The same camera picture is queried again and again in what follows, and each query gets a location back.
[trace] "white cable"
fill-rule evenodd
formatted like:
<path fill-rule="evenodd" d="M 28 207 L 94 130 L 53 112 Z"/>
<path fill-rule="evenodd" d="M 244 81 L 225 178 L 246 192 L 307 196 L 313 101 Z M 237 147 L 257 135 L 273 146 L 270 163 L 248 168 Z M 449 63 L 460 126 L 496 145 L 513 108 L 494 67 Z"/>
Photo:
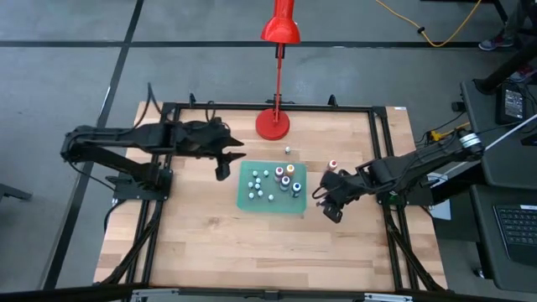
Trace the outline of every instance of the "white cable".
<path fill-rule="evenodd" d="M 488 151 L 490 148 L 494 147 L 496 144 L 498 144 L 499 142 L 503 141 L 507 136 L 511 135 L 512 133 L 518 131 L 520 128 L 524 127 L 526 124 L 528 124 L 529 122 L 535 120 L 537 118 L 537 114 L 535 114 L 534 116 L 528 118 L 527 120 L 525 120 L 524 122 L 522 122 L 520 125 L 518 125 L 517 127 L 511 129 L 510 131 L 508 131 L 507 133 L 505 133 L 504 135 L 502 135 L 501 137 L 499 137 L 498 139 L 496 139 L 495 141 L 493 141 L 493 143 L 489 144 L 486 148 L 485 148 L 485 151 Z M 456 169 L 459 169 L 461 168 L 463 165 L 465 164 L 468 164 L 468 162 L 462 162 L 458 165 L 456 165 L 455 167 L 451 168 L 451 169 L 448 169 L 444 174 L 438 176 L 438 177 L 447 177 L 447 175 L 453 171 L 455 171 Z"/>

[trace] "shoe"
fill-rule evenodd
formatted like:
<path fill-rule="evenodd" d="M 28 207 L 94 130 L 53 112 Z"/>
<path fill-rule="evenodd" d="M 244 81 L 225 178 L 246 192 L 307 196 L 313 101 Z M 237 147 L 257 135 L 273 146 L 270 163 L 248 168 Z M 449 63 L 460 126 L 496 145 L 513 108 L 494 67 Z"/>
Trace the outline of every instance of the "shoe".
<path fill-rule="evenodd" d="M 509 79 L 515 83 L 521 83 L 528 80 L 532 75 L 537 73 L 537 69 L 532 65 L 525 65 L 519 70 L 515 71 Z"/>
<path fill-rule="evenodd" d="M 513 37 L 503 37 L 502 34 L 488 40 L 482 41 L 478 46 L 479 49 L 485 51 L 495 50 L 498 47 L 511 47 L 514 45 Z"/>

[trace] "wooden tabletop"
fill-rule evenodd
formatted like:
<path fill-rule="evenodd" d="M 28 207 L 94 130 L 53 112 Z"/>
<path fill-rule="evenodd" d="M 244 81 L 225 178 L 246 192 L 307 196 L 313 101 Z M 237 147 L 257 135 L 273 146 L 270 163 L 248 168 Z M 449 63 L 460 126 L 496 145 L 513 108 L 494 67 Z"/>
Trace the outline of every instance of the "wooden tabletop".
<path fill-rule="evenodd" d="M 414 150 L 406 110 L 387 107 L 387 111 L 395 154 Z M 373 159 L 368 115 L 288 112 L 289 134 L 279 141 L 266 141 L 255 132 L 257 114 L 235 110 L 216 113 L 229 125 L 232 136 L 244 143 L 237 149 L 247 154 L 244 160 L 307 165 L 305 213 L 293 216 L 241 211 L 236 205 L 240 160 L 231 164 L 231 175 L 219 182 L 215 178 L 215 161 L 175 157 L 172 192 L 164 203 L 150 283 L 211 288 L 393 290 L 382 210 L 375 197 L 365 195 L 346 206 L 339 224 L 326 218 L 310 197 L 329 160 L 335 159 L 339 168 L 353 171 Z M 204 111 L 182 110 L 180 120 L 205 120 Z M 158 121 L 159 114 L 153 108 L 143 120 Z M 378 132 L 381 138 L 379 121 Z M 292 149 L 289 155 L 284 152 L 286 146 Z M 383 143 L 381 147 L 385 156 Z M 127 156 L 141 163 L 151 158 L 136 149 L 129 149 Z M 96 281 L 107 277 L 131 247 L 140 204 L 128 201 L 112 213 Z M 445 287 L 431 219 L 413 206 L 407 207 L 406 215 L 415 254 L 436 282 Z M 404 257 L 400 251 L 399 255 L 403 280 L 408 285 Z M 140 279 L 142 260 L 136 280 Z"/>

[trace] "gray floor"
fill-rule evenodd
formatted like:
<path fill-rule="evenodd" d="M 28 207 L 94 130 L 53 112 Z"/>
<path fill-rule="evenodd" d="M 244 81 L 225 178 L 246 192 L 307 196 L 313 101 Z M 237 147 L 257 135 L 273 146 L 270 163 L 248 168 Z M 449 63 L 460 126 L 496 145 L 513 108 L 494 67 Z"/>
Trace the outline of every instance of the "gray floor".
<path fill-rule="evenodd" d="M 471 4 L 386 0 L 419 20 L 442 40 L 465 18 Z M 2 0 L 0 39 L 123 40 L 134 0 Z M 506 2 L 509 9 L 512 2 Z M 146 0 L 134 40 L 258 40 L 272 12 L 271 0 Z M 295 20 L 303 40 L 421 41 L 412 26 L 373 0 L 297 0 Z M 457 37 L 485 39 L 501 26 L 483 5 Z M 119 49 L 0 48 L 0 182 L 34 192 L 29 203 L 0 205 L 0 291 L 36 289 L 76 174 L 59 156 L 63 134 L 94 124 L 107 93 Z M 455 116 L 450 102 L 458 83 L 483 77 L 511 54 L 477 49 L 288 49 L 284 97 L 299 103 L 405 106 L 416 137 Z M 145 83 L 162 101 L 260 102 L 274 89 L 274 50 L 130 49 L 107 125 L 128 127 Z M 103 177 L 105 169 L 94 169 Z M 90 183 L 59 286 L 88 285 L 102 243 L 102 218 L 111 192 Z M 504 292 L 475 278 L 475 248 L 440 241 L 451 289 L 511 299 L 532 294 Z M 209 301 L 195 298 L 188 300 Z"/>

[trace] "green tray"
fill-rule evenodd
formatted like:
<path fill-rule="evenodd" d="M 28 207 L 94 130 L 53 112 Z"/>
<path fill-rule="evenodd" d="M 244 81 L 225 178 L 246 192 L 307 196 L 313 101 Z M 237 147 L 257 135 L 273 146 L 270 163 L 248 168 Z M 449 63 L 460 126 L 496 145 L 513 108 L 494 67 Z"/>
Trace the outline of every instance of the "green tray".
<path fill-rule="evenodd" d="M 279 183 L 274 180 L 274 171 L 277 167 L 285 169 L 288 164 L 295 166 L 295 174 L 291 178 L 289 189 L 282 191 L 279 188 Z M 261 190 L 263 191 L 261 198 L 258 197 L 258 191 L 255 188 L 248 188 L 248 182 L 252 181 L 255 184 L 255 178 L 252 176 L 254 170 L 258 171 L 258 177 L 261 179 Z M 268 177 L 263 175 L 265 170 L 269 172 Z M 291 196 L 291 186 L 295 182 L 302 186 L 298 197 Z M 255 194 L 253 200 L 248 198 L 250 192 Z M 241 163 L 241 174 L 237 189 L 237 206 L 243 211 L 302 214 L 305 211 L 306 192 L 305 164 L 246 160 Z M 273 201 L 269 201 L 269 195 L 271 194 L 274 195 Z"/>

